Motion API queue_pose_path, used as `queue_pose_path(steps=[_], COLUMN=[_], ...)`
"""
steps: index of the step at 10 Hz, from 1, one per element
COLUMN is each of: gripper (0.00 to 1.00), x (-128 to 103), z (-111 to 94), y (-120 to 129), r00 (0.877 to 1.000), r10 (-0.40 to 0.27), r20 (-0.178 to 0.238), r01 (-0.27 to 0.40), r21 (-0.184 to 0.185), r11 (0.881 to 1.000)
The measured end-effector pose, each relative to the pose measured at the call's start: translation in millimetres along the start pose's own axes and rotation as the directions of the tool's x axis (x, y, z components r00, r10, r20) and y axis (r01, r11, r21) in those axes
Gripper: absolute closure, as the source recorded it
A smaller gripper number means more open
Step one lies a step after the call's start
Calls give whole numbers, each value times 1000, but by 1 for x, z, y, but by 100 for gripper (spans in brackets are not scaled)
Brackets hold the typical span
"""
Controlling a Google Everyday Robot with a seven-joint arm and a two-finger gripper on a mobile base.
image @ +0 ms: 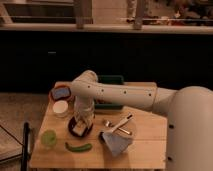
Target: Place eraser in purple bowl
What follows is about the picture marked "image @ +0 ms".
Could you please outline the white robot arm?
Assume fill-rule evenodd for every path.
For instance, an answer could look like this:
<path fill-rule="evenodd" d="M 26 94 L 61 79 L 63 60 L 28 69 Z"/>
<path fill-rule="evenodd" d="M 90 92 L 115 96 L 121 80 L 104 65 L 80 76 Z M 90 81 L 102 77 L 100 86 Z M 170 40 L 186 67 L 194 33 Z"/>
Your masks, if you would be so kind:
<path fill-rule="evenodd" d="M 213 171 L 213 90 L 103 84 L 91 70 L 70 83 L 80 98 L 101 99 L 167 117 L 166 171 Z"/>

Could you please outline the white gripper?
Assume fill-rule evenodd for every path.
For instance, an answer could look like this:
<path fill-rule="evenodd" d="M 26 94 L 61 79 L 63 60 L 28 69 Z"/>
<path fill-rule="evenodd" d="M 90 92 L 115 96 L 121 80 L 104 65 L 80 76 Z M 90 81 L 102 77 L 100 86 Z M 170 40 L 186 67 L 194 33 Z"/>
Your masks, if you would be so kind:
<path fill-rule="evenodd" d="M 76 96 L 74 101 L 75 120 L 84 121 L 87 127 L 90 127 L 93 124 L 94 117 L 94 100 Z"/>

